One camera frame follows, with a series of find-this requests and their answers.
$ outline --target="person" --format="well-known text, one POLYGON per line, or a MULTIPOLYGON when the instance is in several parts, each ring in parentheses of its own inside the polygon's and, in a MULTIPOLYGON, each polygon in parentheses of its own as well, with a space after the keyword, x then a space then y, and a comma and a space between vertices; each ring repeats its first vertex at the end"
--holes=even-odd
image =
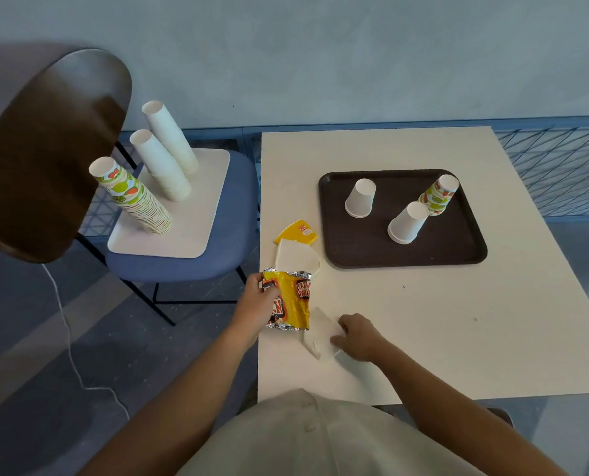
POLYGON ((88 475, 564 474, 502 419, 431 374, 360 314, 331 343, 375 364, 417 427, 354 402, 301 390, 245 410, 210 436, 242 356, 272 312, 277 288, 248 277, 228 327, 79 473, 88 475))

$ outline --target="beige shirt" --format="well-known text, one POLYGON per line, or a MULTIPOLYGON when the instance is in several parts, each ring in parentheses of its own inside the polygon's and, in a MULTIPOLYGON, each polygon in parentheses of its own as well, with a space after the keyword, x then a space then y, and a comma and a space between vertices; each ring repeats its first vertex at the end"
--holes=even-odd
POLYGON ((303 389, 235 417, 178 472, 189 475, 482 475, 393 416, 303 389))

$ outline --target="power cord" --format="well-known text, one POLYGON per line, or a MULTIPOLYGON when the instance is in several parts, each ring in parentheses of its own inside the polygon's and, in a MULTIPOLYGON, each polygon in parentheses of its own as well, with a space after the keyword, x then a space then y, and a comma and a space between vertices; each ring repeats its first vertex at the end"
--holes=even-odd
POLYGON ((114 396, 114 400, 116 401, 116 404, 118 404, 118 406, 121 407, 121 409, 125 413, 125 417, 127 417, 127 420, 129 421, 130 420, 130 412, 127 410, 127 407, 118 399, 118 395, 116 394, 116 391, 114 391, 111 387, 102 387, 102 386, 101 387, 89 387, 83 383, 83 378, 81 377, 81 373, 79 373, 79 370, 76 368, 76 364, 74 363, 74 358, 72 357, 72 328, 70 327, 70 323, 67 321, 67 319, 65 318, 65 314, 63 313, 63 305, 61 304, 61 297, 59 296, 59 289, 57 288, 57 283, 55 282, 54 277, 52 277, 52 274, 50 273, 48 268, 45 266, 45 264, 41 264, 41 266, 45 269, 46 273, 48 274, 48 277, 52 281, 52 286, 55 289, 55 295, 57 296, 57 303, 59 303, 59 313, 61 314, 61 319, 63 320, 63 325, 65 325, 65 328, 67 329, 67 354, 70 357, 70 363, 72 364, 72 369, 74 369, 74 373, 76 374, 76 377, 79 378, 79 385, 81 386, 81 389, 84 389, 85 391, 109 391, 109 392, 111 392, 112 396, 114 396))

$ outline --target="person's right hand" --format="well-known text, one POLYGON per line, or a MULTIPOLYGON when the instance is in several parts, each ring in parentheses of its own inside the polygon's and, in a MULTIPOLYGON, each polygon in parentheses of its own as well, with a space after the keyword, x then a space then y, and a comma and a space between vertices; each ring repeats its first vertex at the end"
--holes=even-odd
POLYGON ((345 329, 345 336, 332 336, 330 344, 353 359, 372 362, 376 353, 387 342, 374 324, 361 314, 343 314, 338 323, 345 329))

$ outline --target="tray rim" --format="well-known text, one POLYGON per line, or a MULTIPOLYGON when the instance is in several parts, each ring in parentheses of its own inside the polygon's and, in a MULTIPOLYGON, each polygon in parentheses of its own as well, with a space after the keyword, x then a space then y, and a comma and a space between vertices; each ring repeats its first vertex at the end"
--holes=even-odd
POLYGON ((475 239, 476 244, 479 245, 480 253, 479 253, 479 257, 476 259, 476 261, 473 261, 470 263, 445 264, 445 265, 442 265, 442 264, 344 265, 344 264, 337 263, 330 256, 330 251, 328 250, 328 238, 326 237, 326 231, 325 231, 325 227, 326 227, 326 217, 325 217, 326 214, 325 214, 325 212, 326 211, 325 211, 324 205, 322 203, 322 195, 321 195, 322 194, 322 187, 330 181, 330 180, 325 180, 325 179, 332 176, 332 175, 349 175, 349 174, 367 175, 367 174, 385 174, 385 173, 399 173, 399 172, 402 172, 402 173, 407 173, 407 172, 413 172, 413 173, 439 172, 439 173, 441 173, 441 175, 444 175, 444 174, 453 175, 455 178, 457 178, 459 180, 457 175, 455 175, 453 172, 450 172, 447 169, 398 169, 398 170, 361 170, 361 171, 356 170, 356 171, 333 171, 333 172, 328 172, 326 174, 323 174, 319 178, 319 182, 317 183, 317 188, 319 191, 319 211, 321 213, 321 230, 323 233, 323 248, 325 249, 325 253, 326 253, 326 257, 327 257, 328 261, 331 262, 335 267, 338 267, 339 269, 380 269, 380 268, 406 268, 406 267, 448 267, 448 266, 458 266, 458 265, 468 266, 468 265, 477 265, 477 264, 482 263, 484 260, 486 260, 486 258, 488 257, 488 247, 486 245, 486 240, 484 240, 484 235, 482 235, 482 231, 480 229, 480 226, 477 223, 477 220, 475 219, 475 214, 473 214, 473 209, 471 208, 471 205, 468 203, 468 199, 466 198, 466 194, 464 192, 464 187, 463 187, 461 181, 459 184, 459 189, 458 189, 458 191, 456 191, 456 195, 460 196, 460 197, 458 197, 459 199, 462 199, 462 204, 466 208, 465 212, 467 212, 465 214, 466 220, 471 223, 472 236, 475 239))

